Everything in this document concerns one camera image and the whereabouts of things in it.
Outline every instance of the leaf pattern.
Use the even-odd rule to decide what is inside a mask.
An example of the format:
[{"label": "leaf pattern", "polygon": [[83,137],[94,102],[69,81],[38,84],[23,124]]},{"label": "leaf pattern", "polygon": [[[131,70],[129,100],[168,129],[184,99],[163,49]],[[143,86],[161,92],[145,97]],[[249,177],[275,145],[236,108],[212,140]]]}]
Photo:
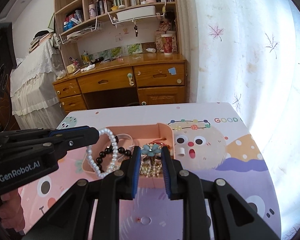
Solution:
[{"label": "leaf pattern", "polygon": [[77,160],[76,162],[75,162],[75,166],[76,166],[76,171],[75,171],[75,173],[82,173],[83,172],[83,169],[82,169],[82,163],[83,163],[83,159],[82,160]]},{"label": "leaf pattern", "polygon": [[266,48],[270,48],[271,49],[269,53],[271,53],[271,51],[274,51],[274,53],[275,53],[275,59],[277,59],[277,53],[275,52],[275,50],[278,49],[277,45],[279,44],[279,42],[278,41],[274,41],[273,33],[272,33],[272,41],[271,41],[271,39],[269,38],[269,36],[267,34],[266,34],[266,36],[267,36],[268,41],[269,41],[269,44],[267,44]]},{"label": "leaf pattern", "polygon": [[214,40],[219,37],[220,41],[222,41],[221,35],[223,35],[223,29],[220,29],[219,25],[217,23],[214,27],[211,27],[210,25],[209,25],[209,27],[211,29],[209,36],[212,36]]}]

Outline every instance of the white wall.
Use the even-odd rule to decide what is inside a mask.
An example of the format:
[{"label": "white wall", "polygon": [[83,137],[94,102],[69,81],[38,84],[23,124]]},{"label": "white wall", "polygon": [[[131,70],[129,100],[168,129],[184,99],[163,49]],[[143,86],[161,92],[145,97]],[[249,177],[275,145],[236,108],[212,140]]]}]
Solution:
[{"label": "white wall", "polygon": [[53,12],[53,0],[32,0],[12,23],[13,45],[17,58],[26,56],[30,42],[37,32],[49,30],[48,25]]},{"label": "white wall", "polygon": [[[78,41],[79,52],[82,55],[85,50],[89,54],[94,54],[124,45],[155,42],[154,32],[159,28],[159,21],[156,19],[144,20],[137,22],[137,26],[138,37],[136,37],[133,23],[125,23],[124,26],[118,26],[116,29],[110,22],[106,22],[103,32]],[[124,28],[127,28],[128,34],[124,34]],[[122,41],[116,41],[118,35],[122,36]]]}]

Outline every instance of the wooden desk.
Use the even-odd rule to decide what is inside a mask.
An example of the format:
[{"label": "wooden desk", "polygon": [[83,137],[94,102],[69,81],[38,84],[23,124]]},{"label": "wooden desk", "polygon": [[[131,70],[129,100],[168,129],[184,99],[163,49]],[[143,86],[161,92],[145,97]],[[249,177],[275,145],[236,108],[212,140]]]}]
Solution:
[{"label": "wooden desk", "polygon": [[67,113],[135,102],[144,106],[185,103],[186,59],[178,53],[135,54],[70,74],[53,86]]}]

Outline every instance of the white curtain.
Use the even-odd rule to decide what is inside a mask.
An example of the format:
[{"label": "white curtain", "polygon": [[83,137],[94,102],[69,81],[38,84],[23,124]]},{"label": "white curtain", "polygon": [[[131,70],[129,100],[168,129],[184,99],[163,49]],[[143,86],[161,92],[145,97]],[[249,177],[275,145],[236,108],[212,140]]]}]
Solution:
[{"label": "white curtain", "polygon": [[282,239],[291,239],[300,227],[300,12],[291,0],[178,5],[190,29],[181,37],[190,102],[233,104],[272,176]]}]

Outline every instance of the cartoon printed tablecloth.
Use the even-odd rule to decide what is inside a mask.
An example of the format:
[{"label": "cartoon printed tablecloth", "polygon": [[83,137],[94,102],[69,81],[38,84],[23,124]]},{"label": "cartoon printed tablecloth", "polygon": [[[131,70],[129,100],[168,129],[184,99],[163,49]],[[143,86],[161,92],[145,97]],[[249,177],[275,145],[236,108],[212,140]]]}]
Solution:
[{"label": "cartoon printed tablecloth", "polygon": [[[133,106],[78,111],[59,129],[167,123],[174,131],[175,154],[184,169],[200,178],[224,178],[281,237],[279,206],[260,151],[228,103]],[[85,148],[69,151],[59,170],[22,188],[27,232],[78,179],[92,181],[82,168]],[[182,201],[164,189],[138,188],[133,201],[121,201],[120,240],[182,239]]]}]

